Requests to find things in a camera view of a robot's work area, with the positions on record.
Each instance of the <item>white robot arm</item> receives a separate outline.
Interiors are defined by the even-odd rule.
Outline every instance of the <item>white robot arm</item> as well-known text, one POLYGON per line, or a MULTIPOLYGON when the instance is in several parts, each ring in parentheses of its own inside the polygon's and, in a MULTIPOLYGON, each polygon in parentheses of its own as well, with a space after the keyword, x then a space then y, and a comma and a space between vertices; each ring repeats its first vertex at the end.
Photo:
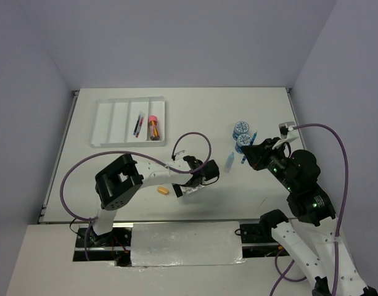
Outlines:
POLYGON ((285 139, 266 139, 260 145, 241 149, 254 170, 269 170, 290 192, 289 207, 298 218, 297 224, 309 234, 317 254, 300 238, 280 210, 261 216, 264 232, 279 242, 299 265, 313 289, 313 296, 332 295, 335 258, 339 261, 339 272, 333 295, 378 295, 360 278, 343 239, 335 236, 337 218, 329 196, 317 184, 320 168, 315 156, 306 150, 296 150, 286 157, 285 145, 297 139, 298 132, 293 126, 284 126, 281 134, 285 139))
POLYGON ((166 162, 166 167, 151 162, 135 162, 130 154, 123 154, 96 175, 96 191, 100 197, 97 220, 92 226, 96 236, 113 229, 113 221, 119 208, 124 207, 135 193, 144 187, 172 184, 176 195, 182 196, 181 187, 201 187, 204 181, 219 177, 219 168, 210 160, 193 174, 182 174, 171 170, 191 171, 202 162, 185 152, 177 154, 179 159, 166 162))

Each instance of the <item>pen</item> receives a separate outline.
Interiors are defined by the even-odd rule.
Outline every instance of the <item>pen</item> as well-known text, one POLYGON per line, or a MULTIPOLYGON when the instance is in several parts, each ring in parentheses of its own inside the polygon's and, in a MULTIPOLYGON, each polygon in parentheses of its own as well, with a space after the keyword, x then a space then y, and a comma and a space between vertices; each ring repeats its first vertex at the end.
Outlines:
POLYGON ((139 132, 141 131, 141 127, 142 127, 142 124, 144 122, 144 118, 145 118, 145 116, 142 116, 141 121, 139 122, 137 134, 135 135, 136 138, 138 138, 138 136, 139 136, 139 132))
MULTIPOLYGON (((255 133, 253 134, 252 140, 250 141, 250 146, 253 145, 253 143, 255 142, 256 136, 257 136, 257 131, 255 131, 255 133)), ((245 160, 246 160, 246 156, 244 156, 240 162, 245 163, 245 160)))
POLYGON ((137 123, 135 124, 135 129, 134 129, 134 136, 137 135, 137 128, 138 128, 139 122, 141 121, 141 114, 142 114, 142 112, 139 112, 139 114, 138 114, 137 123))

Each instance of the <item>white surface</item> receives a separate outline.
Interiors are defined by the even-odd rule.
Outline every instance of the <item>white surface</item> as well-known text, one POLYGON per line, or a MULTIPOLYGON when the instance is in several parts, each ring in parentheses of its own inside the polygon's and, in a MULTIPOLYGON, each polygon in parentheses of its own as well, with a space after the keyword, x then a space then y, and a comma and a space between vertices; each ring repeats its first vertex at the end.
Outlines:
POLYGON ((19 2, 71 89, 291 87, 335 4, 335 0, 19 2))
POLYGON ((70 90, 18 2, 0 0, 0 296, 39 217, 70 90))
MULTIPOLYGON (((180 135, 188 131, 200 131, 211 141, 212 159, 221 169, 220 180, 180 198, 176 198, 171 185, 164 186, 170 190, 170 195, 159 194, 156 187, 141 189, 127 206, 118 211, 117 221, 242 220, 259 218, 275 208, 292 217, 286 202, 289 193, 268 171, 254 171, 247 162, 242 165, 242 155, 235 152, 232 138, 234 125, 239 120, 246 121, 251 132, 258 131, 255 144, 263 142, 265 138, 279 136, 279 124, 294 121, 284 88, 82 89, 43 221, 72 220, 60 203, 59 189, 64 174, 81 159, 96 152, 111 150, 93 149, 88 143, 95 102, 111 97, 147 96, 165 98, 168 122, 166 145, 130 150, 169 161, 173 145, 180 135), (223 165, 233 151, 236 159, 231 171, 225 173, 223 165)), ((207 143, 199 136, 183 139, 177 150, 181 149, 201 160, 208 153, 207 143)), ((292 143, 292 150, 296 149, 302 149, 300 140, 292 143)), ((94 177, 117 157, 108 155, 94 158, 73 172, 64 190, 67 204, 73 212, 81 216, 96 215, 99 198, 94 190, 94 177)))
POLYGON ((243 263, 239 223, 135 223, 133 266, 231 265, 243 263))
MULTIPOLYGON (((360 275, 378 291, 378 1, 337 1, 292 99, 301 124, 325 123, 345 145, 350 182, 343 227, 360 275)), ((338 212, 344 179, 338 142, 322 128, 303 133, 338 212)))
POLYGON ((163 97, 132 97, 103 99, 96 102, 90 145, 99 147, 154 147, 165 145, 165 101, 163 97), (136 137, 134 130, 138 115, 144 117, 136 137), (151 141, 148 135, 148 117, 157 117, 159 141, 151 141))
MULTIPOLYGON (((72 262, 68 225, 27 228, 7 296, 267 296, 279 277, 274 258, 229 266, 116 268, 109 262, 72 262)), ((291 258, 279 260, 281 269, 291 258)), ((293 266, 289 276, 302 277, 293 266)), ((308 282, 282 281, 274 296, 309 296, 308 282)))

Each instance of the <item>yellow object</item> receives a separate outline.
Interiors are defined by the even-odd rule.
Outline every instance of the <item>yellow object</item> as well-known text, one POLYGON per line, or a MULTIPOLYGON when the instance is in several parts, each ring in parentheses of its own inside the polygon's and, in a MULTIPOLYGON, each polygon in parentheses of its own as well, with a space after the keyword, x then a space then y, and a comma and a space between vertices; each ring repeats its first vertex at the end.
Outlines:
POLYGON ((157 192, 164 194, 164 195, 168 195, 170 193, 170 191, 167 188, 164 188, 164 187, 161 187, 161 186, 159 188, 157 188, 157 192))

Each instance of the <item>purple cable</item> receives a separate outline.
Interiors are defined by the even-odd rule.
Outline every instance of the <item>purple cable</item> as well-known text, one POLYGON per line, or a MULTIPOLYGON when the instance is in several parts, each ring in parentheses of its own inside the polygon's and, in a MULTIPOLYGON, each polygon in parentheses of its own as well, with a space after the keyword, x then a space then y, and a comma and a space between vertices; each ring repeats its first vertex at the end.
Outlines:
POLYGON ((277 281, 275 282, 273 288, 271 289, 271 292, 269 293, 269 296, 273 296, 274 295, 274 292, 276 290, 276 287, 277 285, 279 285, 279 283, 281 282, 281 280, 283 280, 283 278, 285 277, 285 275, 289 272, 289 270, 291 269, 291 267, 293 266, 294 264, 294 260, 292 260, 292 262, 290 263, 290 265, 286 268, 286 270, 281 274, 281 276, 279 277, 279 279, 277 279, 277 281))
POLYGON ((89 252, 88 252, 89 233, 90 233, 90 229, 92 228, 92 226, 95 222, 96 222, 95 220, 92 220, 89 223, 89 226, 86 228, 86 232, 84 233, 84 245, 83 245, 83 247, 84 247, 84 255, 86 256, 87 261, 90 261, 89 252))
MULTIPOLYGON (((282 276, 282 272, 281 270, 279 269, 279 266, 277 265, 277 259, 279 258, 280 254, 284 251, 285 249, 282 249, 280 250, 276 256, 275 256, 275 268, 276 268, 276 271, 277 273, 279 273, 280 276, 282 276)), ((306 276, 304 276, 302 279, 289 279, 287 276, 283 276, 283 278, 286 280, 286 281, 289 281, 289 282, 302 282, 302 281, 305 281, 306 280, 306 276)))
MULTIPOLYGON (((325 128, 326 130, 330 131, 335 136, 335 138, 337 139, 339 146, 341 147, 341 150, 342 150, 343 162, 345 163, 345 185, 343 187, 342 204, 341 204, 341 208, 340 208, 340 211, 339 211, 337 227, 335 229, 335 237, 339 237, 343 213, 345 211, 345 206, 346 206, 346 203, 347 203, 347 196, 348 196, 349 165, 348 165, 347 151, 346 151, 345 146, 343 145, 342 140, 339 137, 339 135, 332 128, 328 127, 327 125, 322 125, 320 123, 309 123, 307 125, 294 126, 293 129, 299 130, 300 128, 308 128, 308 127, 312 127, 312 126, 325 128)), ((337 295, 338 275, 339 275, 339 245, 338 245, 338 242, 334 242, 334 246, 335 246, 335 266, 334 266, 334 282, 333 282, 333 285, 332 285, 332 293, 331 293, 332 296, 337 295)))
MULTIPOLYGON (((181 170, 178 170, 178 169, 175 169, 175 168, 172 168, 172 167, 168 167, 169 170, 174 171, 174 172, 179 173, 179 174, 194 174, 196 171, 201 170, 207 164, 207 162, 209 161, 209 159, 211 158, 211 154, 212 154, 211 142, 206 137, 206 135, 204 135, 202 133, 198 133, 196 131, 191 131, 189 133, 183 134, 176 141, 176 143, 174 145, 174 148, 172 150, 172 155, 175 154, 176 147, 178 146, 178 143, 180 142, 180 140, 182 140, 184 137, 186 137, 186 136, 188 136, 190 134, 197 134, 199 136, 202 136, 206 140, 206 142, 208 143, 208 147, 209 147, 207 158, 205 159, 205 161, 203 162, 202 165, 200 165, 198 168, 196 168, 194 170, 191 170, 191 171, 181 171, 181 170)), ((96 157, 102 156, 102 155, 108 155, 108 154, 131 154, 131 155, 136 155, 136 156, 144 157, 144 158, 149 159, 149 160, 151 160, 151 161, 153 161, 155 163, 158 163, 159 165, 161 165, 163 167, 166 167, 166 163, 164 163, 161 160, 158 160, 158 159, 156 159, 154 157, 148 156, 146 154, 142 154, 142 153, 138 153, 138 152, 132 152, 132 151, 106 151, 106 152, 96 153, 96 154, 90 155, 90 156, 82 159, 77 164, 75 164, 73 167, 71 167, 71 169, 69 169, 67 171, 67 173, 63 177, 63 180, 61 181, 61 185, 60 185, 60 201, 61 201, 62 206, 64 207, 64 210, 67 211, 67 213, 70 214, 72 217, 74 217, 74 218, 76 218, 78 220, 85 221, 85 222, 90 222, 89 227, 87 228, 87 230, 86 230, 86 232, 84 234, 84 253, 86 255, 87 261, 89 261, 89 255, 88 255, 88 251, 87 251, 87 239, 88 239, 88 236, 89 236, 89 231, 91 229, 91 226, 97 220, 97 217, 85 218, 85 217, 81 217, 81 216, 78 216, 77 214, 73 213, 70 210, 70 208, 68 207, 68 205, 65 202, 65 200, 64 200, 64 186, 65 186, 65 183, 67 182, 68 177, 72 174, 73 171, 75 171, 76 168, 78 168, 78 166, 80 166, 84 162, 87 162, 90 159, 93 159, 93 158, 96 158, 96 157)))

